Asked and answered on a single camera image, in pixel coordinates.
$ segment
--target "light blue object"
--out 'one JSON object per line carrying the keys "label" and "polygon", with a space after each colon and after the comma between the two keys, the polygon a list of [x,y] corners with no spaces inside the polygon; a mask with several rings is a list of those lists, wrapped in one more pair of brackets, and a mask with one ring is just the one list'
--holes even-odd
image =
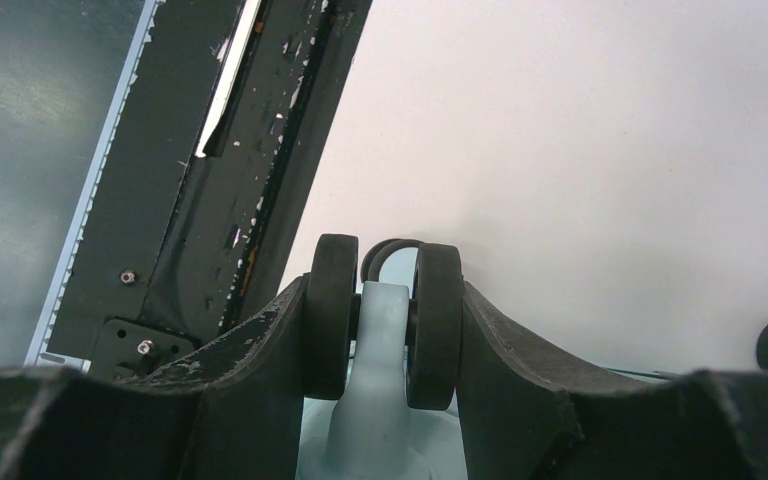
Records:
{"label": "light blue object", "polygon": [[405,399],[408,288],[366,282],[346,392],[306,400],[296,478],[466,479],[454,412],[410,409]]}

